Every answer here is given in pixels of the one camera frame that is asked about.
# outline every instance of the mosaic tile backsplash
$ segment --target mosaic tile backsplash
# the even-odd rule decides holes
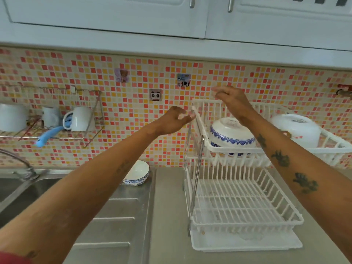
[[[190,74],[189,83],[182,87],[177,84],[180,73]],[[85,149],[72,141],[51,140],[39,149],[33,140],[0,138],[1,148],[35,166],[81,165],[157,119],[170,106],[189,110],[192,98],[213,98],[210,88],[215,85],[242,88],[251,101],[287,106],[352,142],[352,103],[335,94],[338,84],[352,84],[351,71],[2,47],[0,84],[66,89],[73,85],[102,91],[105,129]],[[161,89],[162,100],[151,101],[150,89]],[[0,101],[13,100],[13,93],[5,87],[0,90]],[[31,103],[41,101],[43,97],[37,95]],[[159,137],[141,159],[151,166],[183,166],[186,132],[184,127]],[[0,156],[0,166],[14,165],[15,161]],[[352,167],[350,155],[339,167]]]

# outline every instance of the blue brush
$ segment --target blue brush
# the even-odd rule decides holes
[[[65,127],[69,128],[71,126],[71,122],[72,122],[72,116],[69,115],[65,120]],[[56,134],[58,134],[60,131],[62,131],[64,129],[65,128],[63,126],[59,126],[59,127],[55,127],[55,128],[52,128],[52,129],[46,131],[38,138],[38,140],[36,141],[36,146],[38,148],[45,146],[46,142],[50,138],[54,137]]]

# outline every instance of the cabinet door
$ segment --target cabinet door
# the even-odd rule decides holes
[[[5,2],[12,22],[195,38],[204,38],[208,15],[208,0]]]
[[[351,8],[352,0],[211,0],[206,38],[352,51]]]

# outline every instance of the person's left hand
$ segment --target person's left hand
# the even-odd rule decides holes
[[[182,119],[178,119],[181,114],[186,114],[186,110],[181,107],[171,106],[170,110],[162,115],[159,119],[152,122],[155,127],[156,135],[170,134],[179,131],[184,125],[195,119],[196,115],[188,115]]]

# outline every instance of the faucet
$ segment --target faucet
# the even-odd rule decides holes
[[[349,97],[350,100],[352,100],[352,85],[347,85],[347,84],[339,84],[337,85],[338,88],[345,88],[348,87],[348,89],[339,89],[336,92],[336,95],[341,95],[344,97]]]
[[[5,150],[5,149],[0,148],[0,153],[4,154],[4,155],[8,155],[8,156],[10,156],[10,157],[12,157],[12,158],[14,158],[14,159],[16,159],[26,165],[28,173],[25,176],[22,177],[17,172],[15,172],[15,171],[13,172],[13,174],[16,174],[18,177],[20,177],[20,179],[27,181],[27,180],[34,180],[37,177],[39,177],[39,174],[35,172],[34,168],[31,166],[31,164],[29,164],[29,162],[27,160],[24,160],[23,158],[15,155],[14,153],[12,153],[10,151]]]

